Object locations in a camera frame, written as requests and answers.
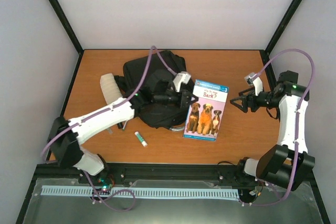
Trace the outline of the dog picture book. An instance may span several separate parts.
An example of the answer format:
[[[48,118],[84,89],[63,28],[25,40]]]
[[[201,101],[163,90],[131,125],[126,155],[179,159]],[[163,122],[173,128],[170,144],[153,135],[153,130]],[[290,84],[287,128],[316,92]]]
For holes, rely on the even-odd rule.
[[[193,94],[198,98],[188,110],[184,138],[216,141],[229,87],[195,80]]]

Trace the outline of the black student backpack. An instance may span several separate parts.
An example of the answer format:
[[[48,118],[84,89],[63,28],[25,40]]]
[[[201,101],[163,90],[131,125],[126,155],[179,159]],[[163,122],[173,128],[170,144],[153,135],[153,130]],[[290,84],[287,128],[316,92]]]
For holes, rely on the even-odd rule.
[[[141,87],[136,92],[146,95],[163,93],[166,90],[174,90],[173,80],[182,71],[186,71],[186,63],[183,57],[175,55],[169,50],[158,52],[151,57],[148,71],[143,82],[141,78],[148,61],[148,57],[142,57],[126,62],[123,65],[123,76],[115,76],[114,79],[124,98],[129,97],[137,86]],[[187,90],[193,93],[194,82],[190,79],[188,84],[182,84],[180,90]],[[179,109],[174,105],[153,104],[148,112],[142,112],[139,117],[150,127],[163,127],[168,130],[178,128],[187,118],[190,106]]]

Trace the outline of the beige fabric pencil case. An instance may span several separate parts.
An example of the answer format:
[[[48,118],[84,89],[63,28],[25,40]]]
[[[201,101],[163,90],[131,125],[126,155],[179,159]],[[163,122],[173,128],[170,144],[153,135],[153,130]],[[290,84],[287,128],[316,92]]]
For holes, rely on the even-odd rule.
[[[122,97],[113,74],[107,73],[100,77],[100,88],[107,105]]]

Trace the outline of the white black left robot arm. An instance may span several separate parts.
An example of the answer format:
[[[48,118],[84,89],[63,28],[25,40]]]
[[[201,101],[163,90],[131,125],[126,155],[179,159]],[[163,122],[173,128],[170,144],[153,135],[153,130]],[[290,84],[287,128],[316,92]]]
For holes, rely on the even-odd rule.
[[[59,167],[83,170],[101,184],[108,180],[109,170],[99,155],[81,147],[83,143],[116,124],[129,121],[142,112],[148,112],[153,104],[172,103],[181,110],[197,101],[198,97],[187,90],[151,95],[137,92],[127,98],[118,98],[84,116],[70,120],[59,116],[51,127],[46,149],[51,149]]]

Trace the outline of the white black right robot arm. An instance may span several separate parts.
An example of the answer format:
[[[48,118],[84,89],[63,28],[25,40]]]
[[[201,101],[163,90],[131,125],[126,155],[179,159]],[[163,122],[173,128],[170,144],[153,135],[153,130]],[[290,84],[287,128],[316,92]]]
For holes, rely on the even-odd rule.
[[[262,81],[255,73],[245,77],[249,89],[241,91],[230,103],[244,113],[259,108],[277,111],[279,135],[277,143],[259,160],[244,157],[238,170],[279,187],[296,190],[315,165],[315,158],[308,154],[305,142],[305,112],[309,92],[298,84],[298,73],[285,71],[279,75],[276,86],[264,91]]]

